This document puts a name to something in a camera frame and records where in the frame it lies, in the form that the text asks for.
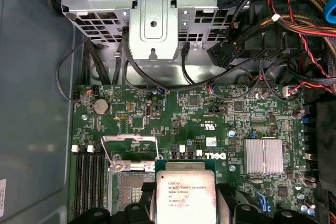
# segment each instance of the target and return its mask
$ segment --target black ram slot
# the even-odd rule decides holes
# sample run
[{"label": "black ram slot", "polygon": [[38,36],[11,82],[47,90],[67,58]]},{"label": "black ram slot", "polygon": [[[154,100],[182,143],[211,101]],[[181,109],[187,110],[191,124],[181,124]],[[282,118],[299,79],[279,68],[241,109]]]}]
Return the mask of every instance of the black ram slot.
[{"label": "black ram slot", "polygon": [[75,192],[75,205],[74,205],[74,218],[79,216],[79,209],[80,209],[80,192],[81,192],[81,167],[82,167],[82,154],[78,153],[76,156],[76,192]]},{"label": "black ram slot", "polygon": [[92,187],[92,168],[95,166],[94,165],[94,160],[93,160],[93,156],[89,155],[89,167],[88,167],[88,201],[87,201],[87,209],[91,209],[92,208],[92,204],[91,204],[91,199],[93,197],[93,193],[91,190]]},{"label": "black ram slot", "polygon": [[92,156],[92,167],[91,167],[91,187],[89,188],[90,192],[91,192],[91,208],[97,207],[95,202],[96,202],[96,169],[97,169],[97,155],[93,154]]},{"label": "black ram slot", "polygon": [[85,165],[83,169],[83,188],[82,188],[82,195],[83,195],[83,204],[82,204],[82,212],[88,210],[88,200],[89,200],[89,171],[90,171],[90,155],[85,153]]},{"label": "black ram slot", "polygon": [[100,194],[100,173],[101,173],[101,158],[97,155],[97,167],[96,167],[96,206],[99,205],[99,194]]},{"label": "black ram slot", "polygon": [[99,191],[99,202],[98,207],[103,208],[104,205],[104,189],[105,189],[105,175],[106,175],[106,167],[105,167],[105,156],[103,154],[100,155],[100,191]]}]

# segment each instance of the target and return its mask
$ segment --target capacitor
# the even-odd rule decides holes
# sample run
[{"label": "capacitor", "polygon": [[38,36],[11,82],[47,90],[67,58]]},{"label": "capacitor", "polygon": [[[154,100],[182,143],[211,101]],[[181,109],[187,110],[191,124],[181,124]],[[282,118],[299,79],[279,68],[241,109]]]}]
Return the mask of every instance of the capacitor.
[{"label": "capacitor", "polygon": [[293,119],[301,119],[302,117],[303,117],[303,115],[301,113],[294,112],[292,114]]},{"label": "capacitor", "polygon": [[304,201],[303,201],[303,203],[305,204],[305,205],[307,205],[309,208],[311,208],[311,209],[315,209],[316,208],[316,205],[313,203],[313,202],[311,202],[310,200],[308,200],[308,199],[305,199]]},{"label": "capacitor", "polygon": [[301,200],[305,199],[305,195],[304,194],[298,194],[296,197],[298,199],[301,199]]},{"label": "capacitor", "polygon": [[309,208],[309,209],[307,210],[307,214],[310,215],[310,216],[314,216],[314,215],[315,215],[315,210],[312,209],[312,208]]},{"label": "capacitor", "polygon": [[297,203],[296,205],[297,209],[299,209],[301,212],[307,212],[308,207],[302,203]]},{"label": "capacitor", "polygon": [[316,182],[316,178],[314,178],[310,175],[304,175],[303,177],[305,178],[305,180],[308,180],[310,182],[313,182],[313,183]]},{"label": "capacitor", "polygon": [[228,133],[227,133],[227,136],[229,137],[234,137],[236,135],[236,132],[233,131],[233,130],[230,130]]},{"label": "capacitor", "polygon": [[306,111],[304,109],[296,109],[295,112],[304,115]]},{"label": "capacitor", "polygon": [[310,188],[316,188],[317,187],[316,183],[310,182],[309,180],[305,180],[303,183],[304,183],[305,186],[308,186]]}]

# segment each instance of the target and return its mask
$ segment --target green circuit board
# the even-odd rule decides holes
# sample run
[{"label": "green circuit board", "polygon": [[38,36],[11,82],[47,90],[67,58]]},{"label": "green circuit board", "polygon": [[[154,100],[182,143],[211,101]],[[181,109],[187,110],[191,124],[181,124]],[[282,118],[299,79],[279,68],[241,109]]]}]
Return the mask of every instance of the green circuit board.
[{"label": "green circuit board", "polygon": [[[91,88],[80,86],[78,93],[84,95]],[[225,97],[246,91],[246,86],[216,85],[216,93]],[[109,107],[97,114],[95,103],[100,99],[105,100]],[[163,159],[215,159],[216,182],[228,183],[236,190],[251,194],[257,201],[259,194],[264,195],[268,215],[272,216],[278,208],[297,210],[298,194],[313,201],[312,189],[303,184],[306,160],[302,118],[292,117],[302,104],[303,98],[290,103],[278,102],[264,88],[255,89],[244,99],[223,100],[211,95],[207,87],[153,93],[136,91],[129,86],[96,86],[94,92],[74,107],[72,145],[82,148],[93,145],[100,150],[100,140],[104,136],[155,137]],[[281,140],[283,173],[249,174],[245,171],[244,140],[264,138],[267,141]],[[106,145],[110,156],[118,155],[122,160],[150,161],[157,156],[152,141],[128,137],[124,141],[106,142]],[[83,205],[83,199],[78,199],[78,195],[85,185],[90,184],[82,182],[90,177],[89,172],[82,174],[85,162],[89,163],[85,158],[89,157],[82,157],[79,153],[71,158],[70,219],[85,209],[85,206],[78,205]],[[95,164],[97,162],[103,172],[93,171],[94,176],[102,178],[95,183],[103,193],[95,199],[96,193],[82,195],[81,198],[91,202],[87,207],[108,205],[108,161],[100,155]],[[98,191],[97,185],[91,187]],[[117,201],[118,192],[114,195]]]}]

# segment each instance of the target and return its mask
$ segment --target silver heatsink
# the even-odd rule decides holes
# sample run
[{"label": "silver heatsink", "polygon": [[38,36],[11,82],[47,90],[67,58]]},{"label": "silver heatsink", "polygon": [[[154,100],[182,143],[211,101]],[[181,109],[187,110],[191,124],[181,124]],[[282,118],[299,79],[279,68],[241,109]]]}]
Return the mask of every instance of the silver heatsink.
[{"label": "silver heatsink", "polygon": [[247,174],[283,174],[282,140],[245,139],[244,164]]}]

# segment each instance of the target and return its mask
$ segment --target ram slot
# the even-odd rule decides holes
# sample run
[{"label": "ram slot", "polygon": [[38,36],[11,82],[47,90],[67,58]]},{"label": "ram slot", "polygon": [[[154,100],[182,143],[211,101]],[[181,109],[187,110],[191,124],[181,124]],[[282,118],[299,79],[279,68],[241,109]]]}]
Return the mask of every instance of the ram slot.
[{"label": "ram slot", "polygon": [[76,155],[76,190],[75,190],[75,205],[74,205],[74,218],[79,216],[79,209],[80,209],[80,174],[81,174],[81,167],[82,167],[82,157],[81,153]]},{"label": "ram slot", "polygon": [[85,153],[85,166],[83,170],[83,179],[84,179],[84,186],[82,189],[83,194],[83,205],[82,205],[82,212],[88,210],[88,202],[89,202],[89,173],[90,173],[90,154]]},{"label": "ram slot", "polygon": [[105,176],[106,176],[106,160],[105,155],[100,154],[100,191],[98,207],[104,207],[104,194],[105,194]]},{"label": "ram slot", "polygon": [[92,197],[91,197],[91,207],[97,207],[96,205],[96,184],[97,184],[97,178],[96,178],[96,173],[97,173],[97,154],[95,153],[92,156],[92,173],[91,173],[91,180],[92,180],[92,185],[90,187],[90,191],[92,192]]},{"label": "ram slot", "polygon": [[94,163],[93,163],[93,156],[89,155],[89,167],[88,167],[88,200],[87,200],[87,209],[91,209],[92,208],[92,204],[91,204],[91,199],[93,197],[93,193],[91,190],[92,187],[92,169],[94,168]]}]

